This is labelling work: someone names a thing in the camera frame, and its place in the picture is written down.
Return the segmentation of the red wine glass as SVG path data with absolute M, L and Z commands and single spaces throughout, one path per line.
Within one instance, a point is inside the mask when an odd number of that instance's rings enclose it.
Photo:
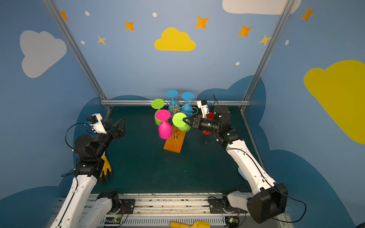
M 209 113 L 207 118 L 203 119 L 203 134 L 210 135 L 214 131 L 214 113 Z

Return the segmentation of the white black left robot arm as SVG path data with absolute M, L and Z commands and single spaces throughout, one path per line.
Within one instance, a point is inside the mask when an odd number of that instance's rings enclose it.
M 125 119 L 116 123 L 111 119 L 103 122 L 100 114 L 94 114 L 86 119 L 86 125 L 96 134 L 81 135 L 75 140 L 73 152 L 78 156 L 78 163 L 71 173 L 73 181 L 69 193 L 51 224 L 52 228 L 96 228 L 108 214 L 123 212 L 119 195 L 116 191 L 102 192 L 91 211 L 82 217 L 87 200 L 96 186 L 109 180 L 112 176 L 110 162 L 106 150 L 113 140 L 125 135 Z

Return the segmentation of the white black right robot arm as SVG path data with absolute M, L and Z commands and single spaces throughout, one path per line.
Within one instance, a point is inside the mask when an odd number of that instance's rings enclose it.
M 247 211 L 258 224 L 284 213 L 289 193 L 285 184 L 278 184 L 254 158 L 239 132 L 232 128 L 228 107 L 217 106 L 213 114 L 213 119 L 194 115 L 180 117 L 178 120 L 193 129 L 213 133 L 219 145 L 234 159 L 244 174 L 251 192 L 229 193 L 227 195 L 229 204 L 233 208 Z

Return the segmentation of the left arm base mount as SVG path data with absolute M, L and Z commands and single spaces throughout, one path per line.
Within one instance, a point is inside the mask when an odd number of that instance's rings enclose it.
M 135 199 L 121 199 L 117 191 L 101 192 L 97 200 L 101 198 L 110 199 L 112 206 L 108 214 L 133 214 L 135 208 Z

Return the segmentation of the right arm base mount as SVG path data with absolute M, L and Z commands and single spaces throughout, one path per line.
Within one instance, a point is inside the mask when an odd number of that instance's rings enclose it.
M 239 191 L 225 192 L 221 196 L 207 198 L 211 214 L 238 214 L 247 213 L 246 193 Z

